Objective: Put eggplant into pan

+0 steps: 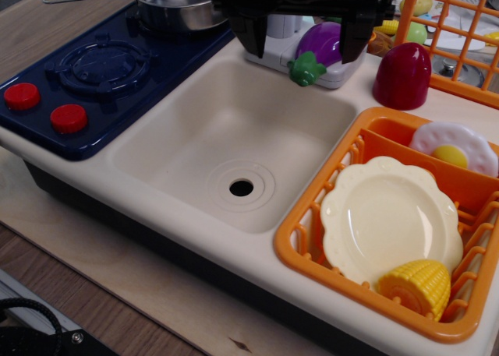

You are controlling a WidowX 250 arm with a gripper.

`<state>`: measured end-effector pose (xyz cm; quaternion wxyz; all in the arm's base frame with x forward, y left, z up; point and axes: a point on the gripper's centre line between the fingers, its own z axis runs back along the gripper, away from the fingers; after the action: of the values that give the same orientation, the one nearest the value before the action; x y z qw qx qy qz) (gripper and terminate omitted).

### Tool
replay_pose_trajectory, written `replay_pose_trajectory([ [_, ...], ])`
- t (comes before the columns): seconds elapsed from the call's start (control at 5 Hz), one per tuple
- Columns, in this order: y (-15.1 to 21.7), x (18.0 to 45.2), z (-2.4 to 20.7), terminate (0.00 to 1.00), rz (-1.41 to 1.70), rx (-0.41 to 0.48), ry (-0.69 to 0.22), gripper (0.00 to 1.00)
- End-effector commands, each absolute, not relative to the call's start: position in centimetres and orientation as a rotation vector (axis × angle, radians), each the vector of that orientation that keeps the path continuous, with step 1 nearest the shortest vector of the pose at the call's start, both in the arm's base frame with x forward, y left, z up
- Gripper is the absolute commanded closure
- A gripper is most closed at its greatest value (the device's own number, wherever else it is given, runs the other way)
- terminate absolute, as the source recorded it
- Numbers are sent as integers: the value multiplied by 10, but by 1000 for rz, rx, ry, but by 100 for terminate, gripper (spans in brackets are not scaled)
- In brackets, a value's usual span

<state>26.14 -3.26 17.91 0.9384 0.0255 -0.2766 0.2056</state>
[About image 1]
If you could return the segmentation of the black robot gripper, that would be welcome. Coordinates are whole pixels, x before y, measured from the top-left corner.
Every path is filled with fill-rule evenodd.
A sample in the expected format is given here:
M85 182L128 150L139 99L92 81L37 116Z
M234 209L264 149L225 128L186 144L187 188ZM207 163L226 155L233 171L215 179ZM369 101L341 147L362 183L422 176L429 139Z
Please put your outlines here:
M262 58L270 14L342 17L342 63L354 62L367 46L375 13L389 10L392 0L214 0L215 7L231 16L232 32L244 49Z

